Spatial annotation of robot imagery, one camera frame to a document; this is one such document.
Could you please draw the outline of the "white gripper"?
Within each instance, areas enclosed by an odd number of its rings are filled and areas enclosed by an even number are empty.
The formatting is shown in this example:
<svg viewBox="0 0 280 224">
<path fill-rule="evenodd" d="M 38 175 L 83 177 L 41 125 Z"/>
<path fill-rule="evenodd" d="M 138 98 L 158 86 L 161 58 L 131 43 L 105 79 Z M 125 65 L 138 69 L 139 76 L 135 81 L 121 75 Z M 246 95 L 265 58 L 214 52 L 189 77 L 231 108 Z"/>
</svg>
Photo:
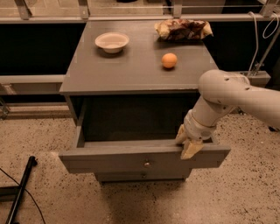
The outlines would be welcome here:
<svg viewBox="0 0 280 224">
<path fill-rule="evenodd" d="M 215 127 L 199 124 L 193 117 L 193 111 L 190 109 L 184 118 L 184 123 L 180 125 L 175 138 L 176 144 L 184 144 L 180 158 L 183 160 L 192 158 L 203 148 L 202 140 L 209 139 L 214 130 Z"/>
</svg>

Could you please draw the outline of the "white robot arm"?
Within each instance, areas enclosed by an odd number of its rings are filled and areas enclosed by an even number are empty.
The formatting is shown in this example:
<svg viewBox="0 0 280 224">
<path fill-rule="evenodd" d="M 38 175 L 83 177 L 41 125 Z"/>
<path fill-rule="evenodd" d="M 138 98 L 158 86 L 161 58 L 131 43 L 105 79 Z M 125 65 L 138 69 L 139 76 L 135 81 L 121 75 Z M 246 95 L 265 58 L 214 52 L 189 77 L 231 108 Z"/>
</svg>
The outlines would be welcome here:
<svg viewBox="0 0 280 224">
<path fill-rule="evenodd" d="M 280 129 L 280 92 L 250 84 L 239 73 L 209 70 L 199 78 L 200 97 L 190 109 L 175 138 L 184 146 L 182 159 L 192 158 L 202 150 L 217 122 L 239 108 L 275 130 Z"/>
</svg>

